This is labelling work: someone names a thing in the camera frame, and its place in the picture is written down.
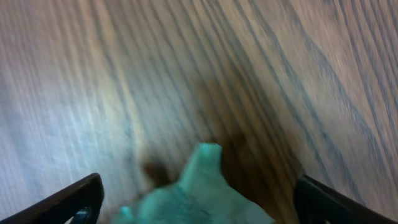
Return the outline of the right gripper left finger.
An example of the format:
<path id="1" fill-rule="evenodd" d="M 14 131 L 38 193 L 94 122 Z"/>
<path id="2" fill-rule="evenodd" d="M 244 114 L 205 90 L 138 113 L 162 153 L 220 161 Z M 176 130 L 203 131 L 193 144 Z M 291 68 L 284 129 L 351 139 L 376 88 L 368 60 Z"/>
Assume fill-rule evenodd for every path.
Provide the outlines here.
<path id="1" fill-rule="evenodd" d="M 92 173 L 29 208 L 1 220 L 1 224 L 96 224 L 103 199 L 101 176 Z"/>

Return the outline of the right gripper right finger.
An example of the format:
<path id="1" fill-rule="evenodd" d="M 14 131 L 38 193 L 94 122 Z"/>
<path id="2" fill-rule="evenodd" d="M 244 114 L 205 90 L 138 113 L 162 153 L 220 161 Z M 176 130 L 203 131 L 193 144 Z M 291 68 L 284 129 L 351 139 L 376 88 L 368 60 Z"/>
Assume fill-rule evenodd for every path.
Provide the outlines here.
<path id="1" fill-rule="evenodd" d="M 300 224 L 397 224 L 307 175 L 295 185 L 294 207 Z"/>

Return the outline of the light teal snack packet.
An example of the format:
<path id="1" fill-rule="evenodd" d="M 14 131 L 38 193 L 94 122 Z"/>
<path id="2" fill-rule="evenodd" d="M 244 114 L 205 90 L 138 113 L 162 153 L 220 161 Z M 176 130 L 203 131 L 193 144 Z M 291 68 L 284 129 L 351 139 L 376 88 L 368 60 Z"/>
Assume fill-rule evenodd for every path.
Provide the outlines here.
<path id="1" fill-rule="evenodd" d="M 121 207 L 113 223 L 273 223 L 259 205 L 228 185 L 221 153 L 218 144 L 199 143 L 178 181 Z"/>

